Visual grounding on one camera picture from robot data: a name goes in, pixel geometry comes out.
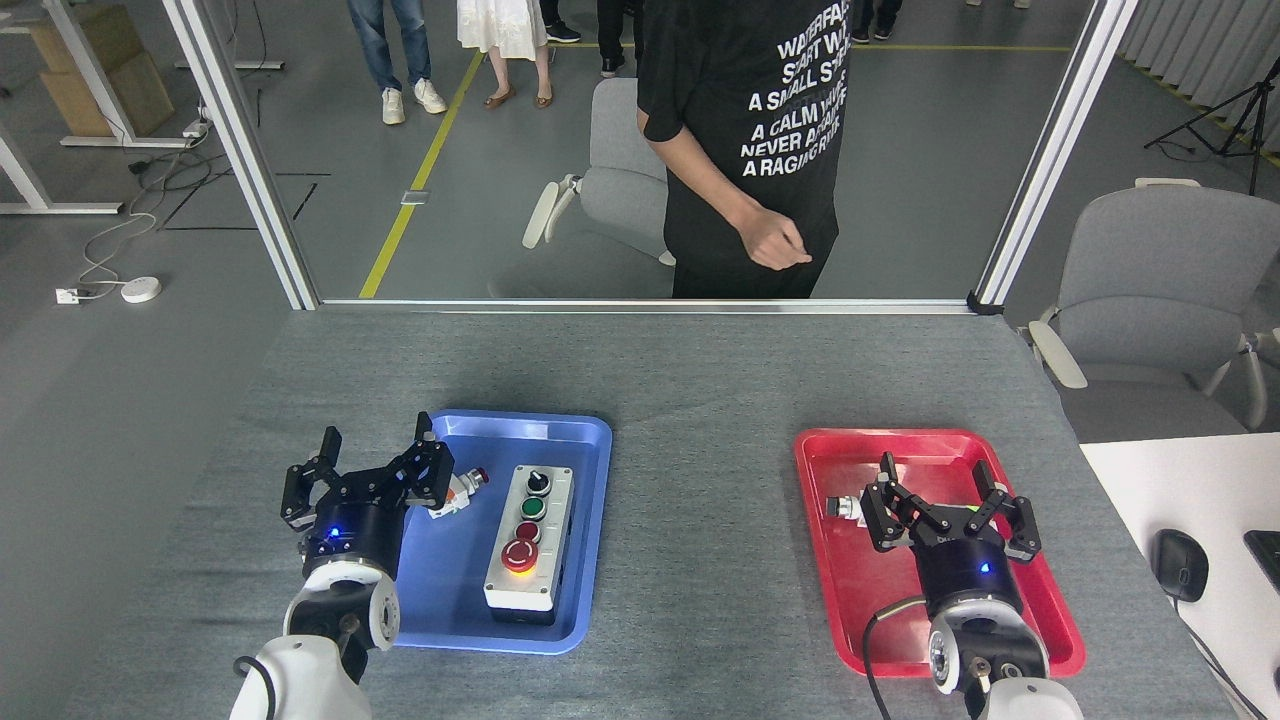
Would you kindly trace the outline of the person's right hand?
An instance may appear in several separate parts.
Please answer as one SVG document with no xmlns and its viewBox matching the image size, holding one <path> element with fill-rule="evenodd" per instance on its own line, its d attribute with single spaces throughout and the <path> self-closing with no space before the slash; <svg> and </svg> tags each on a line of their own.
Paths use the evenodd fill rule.
<svg viewBox="0 0 1280 720">
<path fill-rule="evenodd" d="M 769 270 L 782 272 L 813 260 L 795 223 L 776 211 L 749 208 L 733 227 L 749 259 Z"/>
</svg>

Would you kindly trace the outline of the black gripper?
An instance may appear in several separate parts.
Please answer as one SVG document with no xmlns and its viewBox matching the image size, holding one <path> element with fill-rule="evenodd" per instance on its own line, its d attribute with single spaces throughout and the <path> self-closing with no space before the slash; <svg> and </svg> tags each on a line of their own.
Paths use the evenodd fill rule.
<svg viewBox="0 0 1280 720">
<path fill-rule="evenodd" d="M 410 447 L 385 466 L 364 473 L 362 488 L 372 501 L 356 501 L 355 475 L 337 470 L 340 443 L 340 432 L 328 427 L 317 454 L 285 469 L 282 519 L 294 532 L 307 530 L 300 543 L 303 575 L 346 561 L 374 565 L 394 580 L 407 507 L 443 507 L 454 457 L 435 437 L 429 413 L 419 413 Z"/>
<path fill-rule="evenodd" d="M 929 618 L 974 598 L 993 598 L 1016 612 L 1024 609 L 1007 557 L 1029 564 L 1041 552 L 1034 509 L 1029 498 L 1005 489 L 986 460 L 977 461 L 973 480 L 982 502 L 964 521 L 964 536 L 974 539 L 943 543 L 941 538 L 952 530 L 952 523 L 941 507 L 902 487 L 891 452 L 881 455 L 879 473 L 861 492 L 861 515 L 876 551 L 914 547 Z M 1006 518 L 1011 532 L 1004 548 L 978 539 L 992 529 L 991 518 L 997 514 Z"/>
</svg>

